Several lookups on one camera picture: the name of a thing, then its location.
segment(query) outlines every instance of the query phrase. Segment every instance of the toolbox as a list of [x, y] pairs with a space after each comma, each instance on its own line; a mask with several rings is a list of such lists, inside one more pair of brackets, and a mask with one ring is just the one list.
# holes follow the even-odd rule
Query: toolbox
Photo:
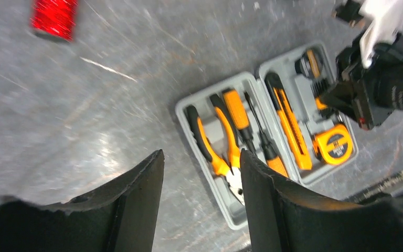
[[[308, 57], [313, 53], [320, 59], [316, 65], [320, 69], [311, 69], [308, 65]], [[265, 161], [262, 149], [260, 148], [259, 127], [256, 118], [254, 117], [248, 103], [245, 100], [244, 92], [249, 94], [252, 100], [252, 105], [257, 114], [257, 118], [261, 122], [263, 132], [268, 136], [272, 145], [275, 147], [283, 165], [286, 169], [288, 177], [305, 186], [311, 187], [313, 184], [318, 183], [322, 178], [330, 175], [338, 169], [344, 169], [354, 158], [358, 155], [358, 147], [354, 138], [353, 129], [349, 123], [348, 118], [341, 117], [338, 113], [330, 113], [324, 115], [320, 111], [320, 106], [315, 99], [315, 85], [318, 83], [333, 83], [335, 79], [334, 71], [331, 62], [324, 48], [323, 43], [316, 41], [299, 48], [296, 48], [288, 53], [285, 53], [275, 59], [263, 63], [255, 77], [249, 72], [242, 72], [232, 76], [220, 83], [214, 84], [205, 88], [195, 94], [192, 94], [178, 102], [175, 108], [178, 120], [183, 128], [184, 134], [189, 142], [189, 145], [200, 163], [200, 167], [205, 175], [209, 186], [214, 194], [214, 197], [223, 213], [228, 226], [231, 229], [238, 230], [247, 225], [245, 206], [242, 205], [236, 197], [231, 193], [228, 184], [221, 176], [217, 176], [213, 172], [213, 167], [203, 156], [191, 127], [188, 123], [187, 108], [194, 106], [198, 112], [198, 116], [203, 122], [204, 132], [212, 149], [222, 157], [227, 156], [228, 141], [226, 138], [225, 130], [223, 129], [220, 120], [216, 116], [213, 105], [210, 102], [210, 96], [217, 94], [222, 97], [225, 90], [235, 89], [240, 94], [240, 100], [246, 110], [250, 126], [252, 128], [253, 144], [256, 147], [256, 155], [261, 160]], [[297, 121], [298, 128], [300, 129], [301, 136], [296, 138], [303, 138], [304, 145], [307, 152], [305, 156], [309, 156], [311, 162], [307, 167], [300, 168], [298, 157], [293, 153], [287, 133], [283, 127], [283, 120], [276, 111], [274, 101], [274, 93], [268, 83], [269, 76], [277, 74], [280, 78], [280, 83], [283, 85], [283, 91], [286, 95], [289, 105], [286, 109], [291, 109], [295, 121]], [[325, 162], [327, 153], [318, 154], [317, 148], [325, 148], [328, 146], [335, 137], [327, 134], [336, 127], [338, 130], [346, 130], [345, 149], [349, 156], [345, 157], [344, 161], [337, 159], [337, 165], [332, 164], [333, 161]], [[317, 139], [324, 137], [329, 140], [320, 143]], [[344, 139], [338, 139], [333, 143], [341, 143]], [[238, 141], [239, 148], [246, 148], [245, 144], [240, 140]], [[328, 158], [332, 159], [336, 152], [330, 152]]]

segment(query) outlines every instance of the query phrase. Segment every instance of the screwdriver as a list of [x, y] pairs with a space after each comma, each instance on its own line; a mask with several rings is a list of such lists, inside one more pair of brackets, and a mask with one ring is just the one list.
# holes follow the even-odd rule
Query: screwdriver
[[267, 162], [269, 168], [273, 169], [275, 172], [280, 173], [281, 175], [288, 177], [287, 170], [282, 163], [282, 160], [277, 155], [277, 152], [274, 150], [271, 141], [269, 140], [268, 136], [263, 131], [262, 125], [260, 124], [259, 118], [257, 117], [257, 113], [252, 106], [251, 98], [249, 94], [245, 92], [245, 99], [251, 109], [252, 115], [256, 119], [257, 126], [259, 127], [259, 138], [260, 138], [260, 146], [262, 147], [263, 155]]
[[246, 110], [243, 107], [239, 93], [235, 89], [226, 89], [223, 91], [223, 98], [225, 99], [226, 107], [231, 114], [234, 125], [239, 130], [242, 142], [246, 145], [248, 150], [254, 155], [256, 154], [256, 148], [252, 142], [252, 129], [249, 124]]

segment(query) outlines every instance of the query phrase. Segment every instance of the gray marble tabletop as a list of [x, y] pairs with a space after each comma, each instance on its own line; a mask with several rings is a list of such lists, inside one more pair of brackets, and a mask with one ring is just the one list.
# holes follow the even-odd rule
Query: gray marble tabletop
[[[75, 41], [55, 44], [32, 35], [30, 5], [0, 1], [0, 195], [66, 202], [163, 149], [154, 251], [249, 244], [226, 225], [176, 102], [312, 40], [334, 57], [359, 32], [330, 18], [333, 0], [81, 0]], [[354, 164], [314, 190], [343, 198], [403, 168], [403, 112], [356, 138]]]

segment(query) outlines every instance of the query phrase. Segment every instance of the open tool case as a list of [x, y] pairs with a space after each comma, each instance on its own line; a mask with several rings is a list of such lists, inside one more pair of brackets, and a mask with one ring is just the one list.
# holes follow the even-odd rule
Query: open tool case
[[[295, 62], [305, 55], [305, 52], [311, 48], [320, 55], [323, 65], [320, 77], [315, 80], [297, 73], [295, 69]], [[325, 176], [348, 165], [348, 163], [356, 158], [358, 154], [353, 129], [348, 119], [341, 118], [340, 115], [335, 113], [329, 115], [328, 118], [323, 117], [319, 113], [318, 106], [316, 105], [312, 85], [315, 82], [324, 79], [329, 83], [332, 83], [335, 79], [330, 62], [332, 61], [330, 61], [322, 43], [310, 43], [265, 62], [258, 69], [257, 78], [249, 72], [242, 72], [192, 94], [177, 104], [175, 111], [178, 120], [187, 137], [189, 145], [200, 163], [200, 167], [206, 176], [206, 179], [208, 180], [209, 186], [216, 198], [220, 210], [231, 229], [238, 230], [247, 225], [245, 207], [233, 196], [225, 179], [214, 174], [212, 166], [202, 155], [190, 129], [186, 108], [193, 105], [197, 109], [199, 117], [203, 122], [206, 137], [212, 148], [216, 153], [218, 153], [218, 155], [227, 157], [228, 142], [225, 137], [225, 130], [216, 116], [209, 97], [213, 94], [218, 94], [222, 97], [222, 92], [228, 88], [237, 90], [251, 124], [253, 142], [256, 147], [257, 156], [265, 161], [260, 148], [257, 122], [245, 101], [244, 92], [246, 91], [252, 100], [252, 104], [262, 124], [263, 131], [271, 139], [275, 150], [278, 152], [285, 166], [289, 178], [305, 187], [310, 187]], [[271, 93], [269, 91], [270, 89], [264, 81], [262, 81], [265, 80], [270, 72], [275, 72], [280, 77], [283, 90], [285, 91], [290, 107], [296, 117], [312, 161], [312, 168], [310, 170], [299, 169], [299, 166], [296, 163], [296, 158], [294, 157], [288, 143], [287, 135], [282, 128], [281, 119], [274, 108]], [[320, 161], [316, 157], [313, 150], [313, 139], [316, 134], [330, 130], [335, 125], [339, 124], [339, 122], [346, 126], [353, 149], [348, 160], [336, 166]], [[240, 149], [246, 148], [240, 141], [240, 138], [238, 144]]]

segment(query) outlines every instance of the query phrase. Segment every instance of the white plastic part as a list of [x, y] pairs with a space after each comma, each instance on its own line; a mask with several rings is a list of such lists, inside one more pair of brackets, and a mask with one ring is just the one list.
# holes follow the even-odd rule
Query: white plastic part
[[370, 26], [359, 41], [362, 65], [372, 65], [373, 47], [379, 42], [393, 43], [403, 27], [403, 0], [361, 0], [359, 14]]

